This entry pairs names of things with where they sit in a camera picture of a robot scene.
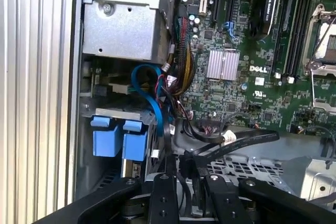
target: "green circuit board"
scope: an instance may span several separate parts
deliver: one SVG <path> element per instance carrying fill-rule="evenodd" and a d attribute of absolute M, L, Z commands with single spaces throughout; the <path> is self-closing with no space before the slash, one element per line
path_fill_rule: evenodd
<path fill-rule="evenodd" d="M 274 61 L 274 50 L 278 35 L 277 17 L 269 36 L 256 41 L 249 36 L 249 17 L 253 0 L 235 0 L 233 21 L 236 39 L 232 42 L 225 30 L 225 2 L 222 3 L 218 22 L 211 22 L 211 8 L 205 17 L 200 16 L 198 31 L 192 34 L 192 50 L 197 62 L 196 75 L 189 90 L 182 97 L 186 108 L 193 111 L 194 120 L 220 122 L 233 112 L 247 112 L 262 129 L 291 131 L 291 125 L 307 127 L 321 125 L 332 129 L 336 116 L 312 106 L 312 83 L 309 76 L 299 69 L 300 79 L 296 83 L 279 83 L 270 74 L 270 62 Z M 187 9 L 199 6 L 200 0 L 188 0 Z M 311 13 L 322 3 L 327 10 L 336 9 L 335 0 L 312 0 Z M 290 25 L 292 17 L 288 16 Z M 286 46 L 289 38 L 282 38 Z M 212 50 L 236 49 L 239 64 L 235 81 L 211 80 L 206 77 L 209 54 Z M 283 69 L 285 57 L 276 62 L 276 69 Z M 267 68 L 267 73 L 251 71 L 250 66 Z M 334 78 L 315 79 L 316 98 L 336 106 L 336 80 Z M 232 122 L 245 125 L 242 119 Z"/>

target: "ventilation grille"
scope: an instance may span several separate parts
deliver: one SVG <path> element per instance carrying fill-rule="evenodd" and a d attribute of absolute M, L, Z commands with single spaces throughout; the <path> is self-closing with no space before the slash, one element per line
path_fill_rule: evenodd
<path fill-rule="evenodd" d="M 242 179 L 256 178 L 294 194 L 280 178 L 282 174 L 280 161 L 241 155 L 226 155 L 223 159 L 211 162 L 207 168 L 209 173 L 226 175 L 236 186 Z"/>

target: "cable bundle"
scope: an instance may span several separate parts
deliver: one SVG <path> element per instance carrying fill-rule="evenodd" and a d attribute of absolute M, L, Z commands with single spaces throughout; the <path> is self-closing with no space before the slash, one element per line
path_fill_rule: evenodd
<path fill-rule="evenodd" d="M 195 59 L 191 51 L 191 28 L 187 18 L 179 17 L 175 22 L 175 56 L 170 54 L 168 63 L 172 65 L 171 75 L 176 77 L 168 87 L 168 92 L 179 97 L 190 87 L 195 76 Z"/>

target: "motherboard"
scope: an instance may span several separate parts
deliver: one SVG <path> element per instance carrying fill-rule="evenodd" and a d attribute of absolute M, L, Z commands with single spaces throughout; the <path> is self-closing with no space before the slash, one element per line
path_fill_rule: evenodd
<path fill-rule="evenodd" d="M 181 0 L 179 15 L 190 20 L 197 63 L 182 101 L 193 120 L 210 124 L 245 112 L 261 129 L 297 133 L 320 125 L 332 130 L 335 113 L 314 101 L 336 107 L 336 77 L 312 78 L 302 57 L 305 51 L 312 55 L 318 41 L 320 29 L 308 27 L 314 12 L 334 11 L 336 1 L 268 1 L 264 13 L 257 8 L 260 0 Z M 262 26 L 255 12 L 264 15 Z M 232 124 L 246 122 L 237 118 Z"/>

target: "blue latch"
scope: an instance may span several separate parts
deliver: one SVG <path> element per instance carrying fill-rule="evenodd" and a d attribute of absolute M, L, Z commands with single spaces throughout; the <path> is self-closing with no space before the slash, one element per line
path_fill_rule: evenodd
<path fill-rule="evenodd" d="M 101 128 L 93 131 L 94 156 L 115 157 L 122 147 L 122 129 L 120 125 L 110 126 L 110 120 L 110 118 L 95 116 L 90 123 L 93 128 Z"/>
<path fill-rule="evenodd" d="M 142 122 L 126 120 L 122 127 L 125 131 L 141 132 Z"/>
<path fill-rule="evenodd" d="M 147 131 L 143 134 L 124 134 L 122 158 L 133 161 L 143 161 L 145 158 Z"/>

